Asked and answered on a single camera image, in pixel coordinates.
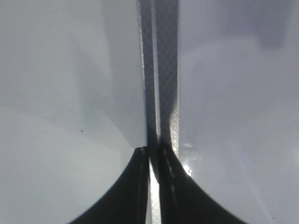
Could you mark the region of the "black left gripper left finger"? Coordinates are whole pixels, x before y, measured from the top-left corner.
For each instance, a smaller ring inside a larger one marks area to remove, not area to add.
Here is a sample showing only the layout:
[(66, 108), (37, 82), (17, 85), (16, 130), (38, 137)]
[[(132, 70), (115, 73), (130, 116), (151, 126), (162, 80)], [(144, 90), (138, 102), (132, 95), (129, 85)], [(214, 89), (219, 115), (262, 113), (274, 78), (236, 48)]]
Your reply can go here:
[(114, 185), (72, 224), (144, 224), (149, 188), (149, 153), (139, 147)]

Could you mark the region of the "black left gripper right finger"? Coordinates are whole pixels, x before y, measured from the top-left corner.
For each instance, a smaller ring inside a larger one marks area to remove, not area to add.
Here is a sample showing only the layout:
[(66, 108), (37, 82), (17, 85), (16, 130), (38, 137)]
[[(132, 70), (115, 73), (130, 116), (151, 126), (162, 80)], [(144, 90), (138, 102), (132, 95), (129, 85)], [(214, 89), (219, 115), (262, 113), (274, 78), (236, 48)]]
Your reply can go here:
[(159, 196), (163, 224), (243, 224), (185, 172), (171, 146), (158, 149)]

